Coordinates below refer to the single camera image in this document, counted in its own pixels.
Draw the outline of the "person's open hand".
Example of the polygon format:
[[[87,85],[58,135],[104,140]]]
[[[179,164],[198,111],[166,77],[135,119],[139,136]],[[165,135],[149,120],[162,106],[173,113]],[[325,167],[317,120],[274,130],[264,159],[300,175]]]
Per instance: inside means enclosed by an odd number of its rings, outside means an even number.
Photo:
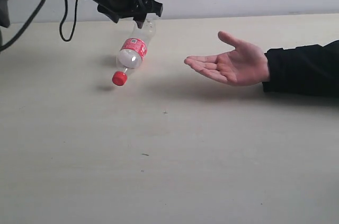
[[[220,41],[234,49],[214,56],[188,56],[184,63],[197,73],[230,86],[251,86],[270,80],[268,59],[258,46],[218,32]]]

